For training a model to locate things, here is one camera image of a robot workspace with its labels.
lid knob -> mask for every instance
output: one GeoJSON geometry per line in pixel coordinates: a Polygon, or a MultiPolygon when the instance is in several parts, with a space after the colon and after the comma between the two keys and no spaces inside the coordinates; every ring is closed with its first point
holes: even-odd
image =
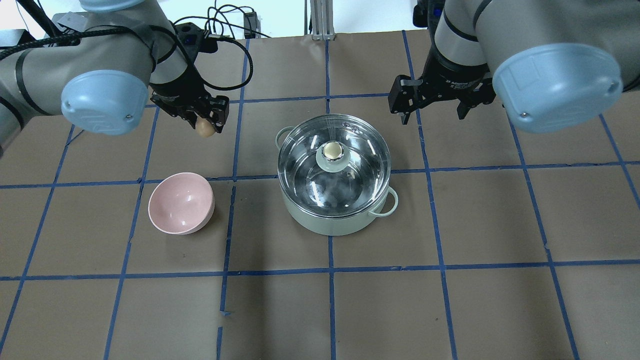
{"type": "Polygon", "coordinates": [[[316,162],[326,172],[344,170],[349,165],[350,159],[349,148],[336,141],[322,144],[316,152],[316,162]]]}

bowl rim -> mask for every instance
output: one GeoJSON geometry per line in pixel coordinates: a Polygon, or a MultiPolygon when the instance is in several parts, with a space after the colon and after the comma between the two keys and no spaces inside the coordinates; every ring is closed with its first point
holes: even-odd
{"type": "Polygon", "coordinates": [[[196,173],[194,173],[194,172],[179,172],[179,173],[177,173],[177,174],[171,175],[171,176],[167,177],[166,179],[162,180],[162,181],[161,181],[161,182],[156,186],[156,188],[154,189],[154,191],[151,193],[151,196],[149,197],[149,203],[147,204],[147,215],[149,216],[149,220],[151,220],[151,224],[153,224],[153,225],[156,227],[156,229],[158,229],[158,230],[162,231],[163,233],[170,234],[170,235],[188,234],[188,233],[189,233],[190,231],[192,231],[193,229],[196,229],[198,226],[202,225],[202,222],[204,222],[204,221],[206,221],[206,220],[207,220],[207,217],[209,217],[209,213],[211,212],[211,209],[213,208],[213,201],[214,201],[214,195],[213,195],[213,189],[211,188],[211,184],[210,184],[210,183],[209,183],[209,182],[208,182],[208,181],[207,181],[207,180],[206,180],[202,175],[200,175],[200,174],[196,174],[196,173]],[[195,179],[203,180],[204,182],[206,182],[206,183],[209,185],[209,193],[208,193],[208,195],[209,195],[209,209],[208,209],[208,210],[207,210],[207,212],[202,216],[202,218],[200,219],[200,221],[198,221],[198,223],[197,223],[195,226],[190,227],[189,229],[186,229],[186,230],[184,230],[184,231],[172,232],[172,231],[167,231],[167,230],[163,229],[162,227],[160,227],[160,226],[158,226],[158,225],[156,224],[156,222],[154,221],[154,219],[153,219],[153,218],[152,218],[152,216],[151,216],[151,201],[153,200],[154,195],[156,194],[156,191],[160,188],[160,186],[161,186],[163,183],[167,182],[168,180],[170,180],[170,179],[171,179],[171,178],[173,178],[173,177],[180,176],[180,175],[189,175],[189,176],[193,176],[193,175],[195,175],[195,177],[194,177],[195,179]]]}

transparent lid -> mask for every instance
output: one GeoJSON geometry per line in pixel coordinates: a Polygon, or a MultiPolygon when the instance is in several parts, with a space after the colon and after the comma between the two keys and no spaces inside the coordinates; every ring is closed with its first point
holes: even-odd
{"type": "Polygon", "coordinates": [[[296,126],[278,158],[285,196],[317,217],[348,217],[369,209],[383,195],[390,173],[387,143],[351,115],[327,114],[296,126]]]}

cooking pot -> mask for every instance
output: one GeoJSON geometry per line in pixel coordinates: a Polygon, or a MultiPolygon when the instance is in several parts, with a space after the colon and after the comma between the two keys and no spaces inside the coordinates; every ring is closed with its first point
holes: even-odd
{"type": "Polygon", "coordinates": [[[351,115],[326,114],[276,135],[278,179],[291,216],[323,235],[346,235],[396,210],[391,159],[377,130],[351,115]],[[279,140],[286,132],[282,146],[279,140]],[[387,195],[395,202],[380,213],[387,195]]]}

pot handle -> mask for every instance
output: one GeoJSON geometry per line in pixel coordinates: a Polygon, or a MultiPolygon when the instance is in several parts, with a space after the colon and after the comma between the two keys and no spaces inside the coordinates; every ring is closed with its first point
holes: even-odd
{"type": "Polygon", "coordinates": [[[391,196],[394,197],[394,207],[391,208],[391,210],[387,211],[386,213],[382,213],[382,214],[371,210],[369,212],[369,215],[371,215],[372,217],[376,217],[376,218],[383,218],[383,217],[387,217],[387,216],[389,216],[389,215],[394,213],[394,211],[398,207],[398,194],[391,186],[389,186],[389,190],[387,192],[387,197],[388,197],[389,194],[391,194],[391,196]]]}
{"type": "Polygon", "coordinates": [[[294,127],[295,126],[287,126],[287,127],[283,128],[282,130],[278,131],[278,134],[276,135],[276,147],[278,148],[278,150],[280,150],[280,148],[281,148],[280,144],[278,143],[278,141],[280,140],[280,137],[284,133],[286,133],[287,131],[293,130],[294,127]]]}

